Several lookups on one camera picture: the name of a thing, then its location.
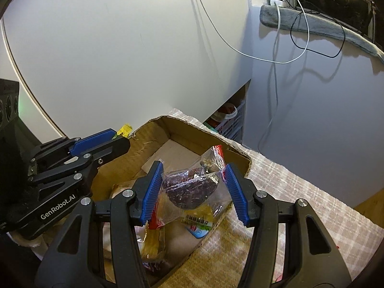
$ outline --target window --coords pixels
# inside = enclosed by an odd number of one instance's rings
[[[297,8],[295,0],[287,0],[292,7]],[[381,13],[371,0],[300,0],[303,7],[341,21],[345,27],[374,42],[380,48],[384,46],[384,34],[377,27],[382,27],[384,21]]]

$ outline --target speaker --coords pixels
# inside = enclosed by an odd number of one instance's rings
[[[19,89],[17,81],[0,78],[0,231],[7,229],[7,209],[18,201],[26,186],[26,166],[15,134]]]

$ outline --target metal screw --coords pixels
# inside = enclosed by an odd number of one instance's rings
[[[85,198],[81,199],[80,202],[83,206],[87,206],[91,203],[91,199],[89,197],[85,197]]]
[[[297,201],[297,203],[299,204],[299,206],[300,207],[306,207],[306,206],[308,206],[308,202],[305,200],[305,199],[299,199],[298,201]]]
[[[268,194],[265,191],[263,191],[263,190],[258,190],[256,192],[256,196],[259,197],[259,198],[265,198],[265,197],[267,197],[267,195]]]
[[[133,190],[131,190],[131,189],[126,189],[126,190],[124,190],[124,191],[122,192],[122,195],[123,195],[124,197],[132,197],[132,195],[133,195]]]
[[[80,180],[82,177],[83,177],[83,175],[82,175],[81,173],[76,173],[76,174],[73,176],[73,178],[74,178],[75,180]]]

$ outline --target white cable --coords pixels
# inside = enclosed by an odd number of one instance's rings
[[[299,5],[300,5],[300,8],[301,8],[301,10],[302,10],[302,12],[303,12],[303,14],[304,14],[305,23],[307,24],[307,31],[308,31],[307,44],[305,45],[305,48],[304,48],[303,53],[301,53],[301,54],[300,54],[298,57],[296,57],[295,59],[292,59],[292,60],[290,60],[289,62],[275,62],[275,61],[273,61],[273,60],[262,59],[262,58],[258,58],[258,57],[254,57],[254,56],[251,56],[251,55],[244,54],[244,53],[240,52],[239,50],[235,49],[233,46],[231,46],[231,45],[230,45],[230,44],[223,38],[223,36],[219,33],[219,31],[217,30],[215,24],[212,22],[211,17],[209,17],[208,12],[207,12],[207,10],[205,9],[205,6],[204,6],[204,4],[203,4],[203,1],[200,0],[201,6],[203,7],[203,10],[204,10],[205,14],[207,15],[209,21],[211,22],[213,28],[216,30],[216,32],[217,32],[217,34],[220,36],[220,38],[221,38],[221,39],[222,39],[222,40],[223,40],[223,41],[224,41],[224,42],[225,42],[231,49],[233,49],[234,51],[236,51],[236,52],[238,52],[239,54],[244,55],[244,56],[246,56],[246,57],[250,57],[250,58],[253,58],[253,59],[257,59],[257,60],[262,60],[262,61],[264,61],[264,62],[276,63],[276,64],[289,64],[289,63],[292,63],[292,62],[294,62],[295,60],[297,60],[297,59],[299,59],[300,57],[302,57],[302,56],[304,55],[305,51],[306,51],[307,48],[308,48],[308,44],[309,44],[309,42],[310,42],[310,27],[309,27],[309,25],[308,25],[307,16],[306,16],[306,14],[305,14],[305,12],[304,12],[304,8],[303,8],[303,6],[301,5],[301,3],[300,3],[299,0],[297,0],[297,2],[298,2]]]
[[[282,24],[282,17],[280,15],[280,8],[278,5],[276,5],[276,8],[277,8],[278,24],[277,24],[277,34],[276,34],[275,43],[273,43],[273,52],[272,52],[273,56],[276,56],[275,47],[276,47],[277,40],[279,39],[280,27]]]

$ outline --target cardboard box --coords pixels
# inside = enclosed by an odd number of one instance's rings
[[[169,116],[152,119],[130,136],[125,155],[101,166],[92,183],[93,200],[108,199],[114,184],[145,176],[141,167],[169,139],[201,156],[210,147],[222,145],[226,163],[234,162],[247,175],[251,159],[210,132]]]
[[[150,120],[130,136],[131,148],[127,154],[99,168],[99,173],[92,184],[93,199],[95,201],[108,199],[114,185],[145,176],[142,166],[170,139],[198,156],[214,145],[222,145],[226,163],[234,162],[243,175],[250,169],[250,158],[230,143],[177,118],[162,116]],[[169,248],[166,253],[167,262],[157,276],[148,276],[151,285],[156,287],[172,275],[193,251],[215,232],[214,227],[207,236],[196,239],[180,222],[172,222],[165,228],[166,246],[168,243]],[[114,273],[110,260],[106,260],[105,269],[107,278],[113,281]]]
[[[200,159],[198,154],[191,152],[189,149],[181,146],[173,140],[168,140],[160,147],[160,149],[147,160],[141,169],[148,173],[154,161],[163,162],[164,173],[188,169],[197,160]]]

